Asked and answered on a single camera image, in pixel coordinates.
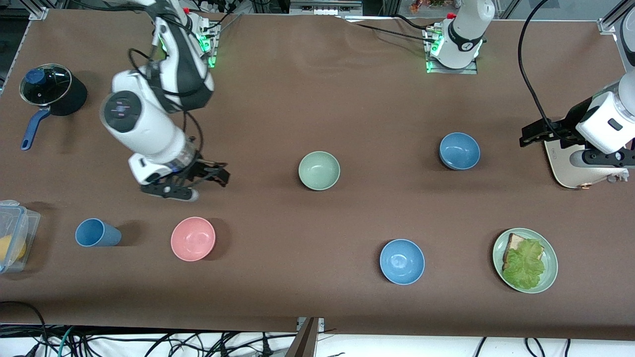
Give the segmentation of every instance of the lettuce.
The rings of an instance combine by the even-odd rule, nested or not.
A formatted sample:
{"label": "lettuce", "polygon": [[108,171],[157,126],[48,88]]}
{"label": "lettuce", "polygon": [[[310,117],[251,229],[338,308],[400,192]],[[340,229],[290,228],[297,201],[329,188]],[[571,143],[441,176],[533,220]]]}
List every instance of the lettuce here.
{"label": "lettuce", "polygon": [[507,252],[509,267],[503,270],[503,278],[516,288],[535,288],[540,283],[540,275],[545,271],[545,264],[538,259],[542,251],[542,245],[537,239],[520,242],[518,249]]}

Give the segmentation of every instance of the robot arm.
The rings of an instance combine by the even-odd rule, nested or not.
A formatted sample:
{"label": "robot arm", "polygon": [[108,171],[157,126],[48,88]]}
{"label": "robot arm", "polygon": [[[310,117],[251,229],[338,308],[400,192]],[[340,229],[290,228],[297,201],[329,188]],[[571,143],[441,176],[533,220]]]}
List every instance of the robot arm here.
{"label": "robot arm", "polygon": [[483,34],[495,14],[491,0],[465,0],[456,18],[447,18],[439,25],[441,38],[431,55],[445,67],[467,67],[478,56]]}
{"label": "robot arm", "polygon": [[570,162],[577,167],[635,167],[635,72],[600,90],[569,110],[561,120],[538,120],[523,128],[520,146],[560,140],[563,149],[580,145]]}
{"label": "robot arm", "polygon": [[[225,186],[229,173],[224,164],[204,161],[183,130],[168,113],[204,107],[214,85],[207,68],[209,53],[202,38],[209,21],[185,14],[177,0],[135,0],[154,19],[154,38],[148,63],[123,71],[112,79],[112,94],[103,102],[100,116],[108,131],[134,154],[128,164],[143,192],[184,201],[198,197],[192,187],[204,180]],[[167,58],[153,60],[163,45]]]}

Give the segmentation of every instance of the blue bowl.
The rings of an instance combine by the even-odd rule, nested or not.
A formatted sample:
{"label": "blue bowl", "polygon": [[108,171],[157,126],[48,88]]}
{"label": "blue bowl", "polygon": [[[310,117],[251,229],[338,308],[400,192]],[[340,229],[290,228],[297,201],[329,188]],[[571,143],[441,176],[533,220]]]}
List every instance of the blue bowl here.
{"label": "blue bowl", "polygon": [[481,158],[481,149],[474,138],[465,133],[447,134],[439,146],[443,164],[452,170],[467,170]]}
{"label": "blue bowl", "polygon": [[407,239],[388,242],[379,255],[382,273],[391,282],[409,285],[421,278],[425,259],[419,247]]}

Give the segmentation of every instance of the green plate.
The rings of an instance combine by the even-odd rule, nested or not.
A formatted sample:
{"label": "green plate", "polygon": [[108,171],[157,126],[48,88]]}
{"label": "green plate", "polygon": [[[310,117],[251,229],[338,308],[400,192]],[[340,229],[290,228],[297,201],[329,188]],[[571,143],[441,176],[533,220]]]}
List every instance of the green plate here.
{"label": "green plate", "polygon": [[[517,235],[526,238],[526,239],[537,239],[540,241],[540,245],[545,248],[545,252],[542,254],[542,263],[545,264],[545,271],[540,275],[540,283],[534,288],[531,289],[522,289],[517,288],[503,278],[503,255],[505,255],[505,249],[507,248],[507,242],[509,242],[509,235],[511,233],[516,233]],[[494,243],[494,250],[491,253],[491,257],[494,261],[494,268],[496,269],[496,273],[500,276],[503,281],[511,286],[512,288],[518,290],[523,293],[541,293],[547,290],[556,280],[556,276],[558,275],[558,258],[556,258],[556,252],[554,252],[553,247],[549,242],[538,233],[532,231],[527,228],[512,228],[503,232],[496,242]]]}

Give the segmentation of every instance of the blue lid knob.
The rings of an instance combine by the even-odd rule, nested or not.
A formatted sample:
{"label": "blue lid knob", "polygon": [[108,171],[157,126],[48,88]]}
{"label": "blue lid knob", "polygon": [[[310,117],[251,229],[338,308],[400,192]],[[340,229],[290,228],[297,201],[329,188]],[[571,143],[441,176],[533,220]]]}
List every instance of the blue lid knob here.
{"label": "blue lid knob", "polygon": [[44,70],[32,69],[24,76],[24,80],[30,84],[43,84],[46,82],[44,77]]}

